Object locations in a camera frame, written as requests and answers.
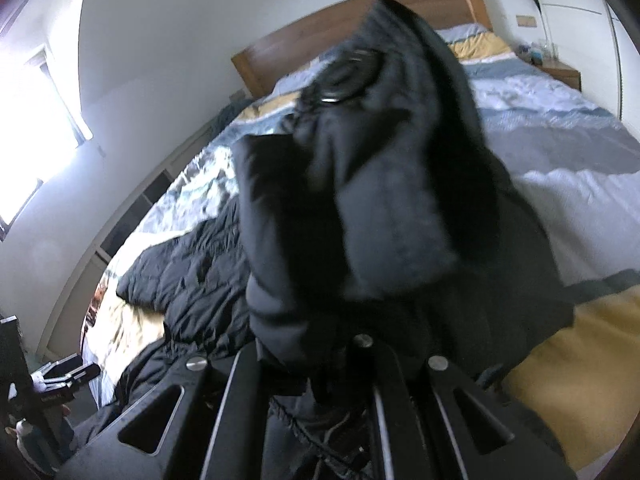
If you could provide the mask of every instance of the black hood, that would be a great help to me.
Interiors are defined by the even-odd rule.
[[[290,135],[232,147],[264,355],[308,370],[368,332],[418,360],[445,353],[470,373],[523,359],[570,322],[570,308],[548,316],[557,303],[532,304],[527,316],[548,322],[530,332],[515,314],[528,306],[503,303],[520,288],[502,274],[514,263],[505,247],[519,243],[504,238],[512,202],[537,247],[527,257],[544,268],[524,278],[554,291],[559,282],[534,212],[484,145],[462,67],[393,0],[377,0],[339,50],[284,121]],[[508,292],[495,298],[496,286]],[[517,340],[503,337],[509,322],[524,331]]]

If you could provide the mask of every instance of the black puffer jacket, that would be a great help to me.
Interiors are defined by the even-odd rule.
[[[442,40],[379,0],[342,49],[283,124],[289,135],[232,147],[239,197],[120,281],[124,300],[164,312],[165,338],[81,442],[196,349],[224,357],[255,335],[263,358],[309,372],[369,332],[407,361],[437,352],[475,375],[510,369],[572,322],[545,232],[485,148]],[[274,399],[263,477],[346,478],[365,440],[358,407]]]

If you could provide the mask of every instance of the jacket sleeve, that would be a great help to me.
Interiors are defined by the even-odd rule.
[[[86,446],[89,441],[93,440],[104,428],[110,425],[122,414],[122,406],[117,400],[111,404],[101,407],[97,412],[90,416],[87,420],[82,421],[74,428],[78,449]]]
[[[164,314],[168,298],[162,293],[160,283],[179,239],[172,238],[142,251],[118,282],[117,296],[134,306]]]

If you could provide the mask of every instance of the bedside table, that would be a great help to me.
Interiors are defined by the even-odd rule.
[[[577,91],[582,91],[580,72],[575,68],[555,59],[545,59],[542,65],[536,65],[536,67],[549,74],[553,79],[557,79]]]

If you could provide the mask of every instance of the bed frame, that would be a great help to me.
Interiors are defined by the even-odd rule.
[[[397,0],[433,28],[481,23],[492,29],[483,0]],[[268,95],[278,79],[293,72],[355,30],[373,0],[345,0],[272,32],[232,57],[255,98]]]

